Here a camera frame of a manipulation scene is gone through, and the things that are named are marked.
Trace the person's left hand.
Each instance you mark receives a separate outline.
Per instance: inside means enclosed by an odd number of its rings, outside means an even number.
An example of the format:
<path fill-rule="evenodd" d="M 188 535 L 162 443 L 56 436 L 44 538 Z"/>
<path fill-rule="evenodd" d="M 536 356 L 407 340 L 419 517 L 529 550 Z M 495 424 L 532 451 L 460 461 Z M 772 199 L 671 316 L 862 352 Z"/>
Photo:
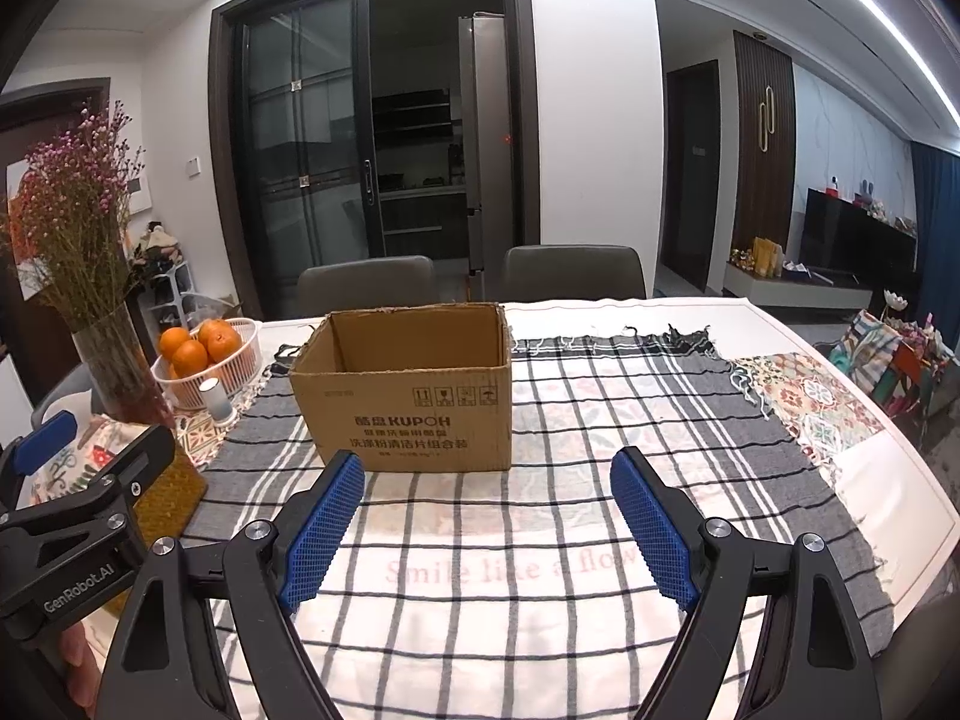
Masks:
<path fill-rule="evenodd" d="M 86 717 L 93 718 L 101 687 L 101 670 L 81 622 L 76 622 L 60 634 L 60 655 L 67 665 L 65 684 L 70 699 L 85 712 Z"/>

